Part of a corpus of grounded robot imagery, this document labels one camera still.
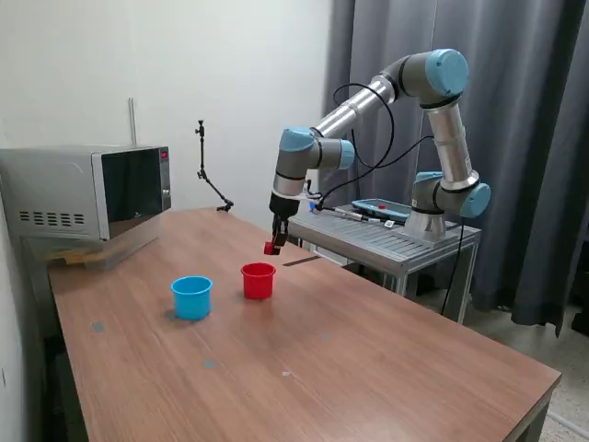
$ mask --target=blue cup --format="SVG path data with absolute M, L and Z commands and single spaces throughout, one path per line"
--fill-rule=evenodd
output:
M 202 320 L 211 311 L 213 281 L 204 276 L 184 276 L 172 283 L 176 316 L 183 320 Z

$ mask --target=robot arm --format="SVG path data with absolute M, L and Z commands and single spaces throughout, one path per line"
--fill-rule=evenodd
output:
M 468 79 L 468 66 L 460 52 L 442 49 L 416 53 L 397 60 L 378 73 L 368 85 L 387 105 L 415 97 L 427 113 L 442 172 L 418 174 L 413 189 L 412 215 L 444 212 L 477 216 L 491 197 L 486 184 L 470 165 L 466 133 L 457 101 Z M 362 118 L 383 105 L 371 90 L 362 89 L 326 115 L 312 128 L 287 128 L 279 145 L 270 201 L 274 213 L 272 242 L 266 254 L 279 254 L 288 236 L 288 218 L 298 211 L 309 169 L 347 169 L 354 160 L 353 145 L 339 139 Z M 406 227 L 416 225 L 408 220 Z

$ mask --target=microwave window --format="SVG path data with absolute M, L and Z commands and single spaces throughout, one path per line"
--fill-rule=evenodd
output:
M 102 156 L 110 237 L 162 213 L 159 149 Z

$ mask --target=curtain fold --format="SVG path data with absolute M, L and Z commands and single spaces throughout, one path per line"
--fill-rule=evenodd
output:
M 492 187 L 487 212 L 468 220 L 483 229 L 473 302 L 483 310 L 511 307 L 514 321 L 549 322 L 557 332 L 588 221 L 586 15 L 584 0 L 343 1 L 334 3 L 331 29 L 339 56 L 330 58 L 327 108 L 335 87 L 366 83 L 403 55 L 445 47 L 465 55 L 469 85 L 459 105 L 473 167 Z M 415 100 L 391 109 L 392 158 L 431 131 Z M 365 161 L 383 155 L 389 131 L 384 112 L 357 128 Z M 426 141 L 329 203 L 379 197 L 407 204 L 416 171 L 439 168 Z M 322 174 L 320 187 L 364 170 Z

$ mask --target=blue joint cap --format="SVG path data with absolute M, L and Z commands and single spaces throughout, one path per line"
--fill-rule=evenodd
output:
M 340 165 L 338 166 L 339 170 L 349 169 L 350 166 L 353 164 L 354 159 L 356 158 L 355 151 L 353 149 L 353 144 L 348 140 L 340 140 L 341 143 L 341 157 L 340 157 Z
M 415 182 L 432 180 L 434 178 L 442 178 L 443 176 L 444 174 L 442 172 L 419 172 L 415 176 Z
M 491 199 L 491 187 L 484 182 L 477 184 L 475 188 L 470 191 L 467 199 L 462 203 L 460 207 L 460 216 L 465 218 L 475 218 L 482 214 L 489 200 Z
M 467 60 L 454 49 L 436 49 L 425 59 L 425 76 L 442 97 L 458 95 L 467 86 Z
M 283 130 L 278 146 L 280 150 L 297 152 L 310 149 L 314 142 L 313 132 L 308 127 L 292 126 Z

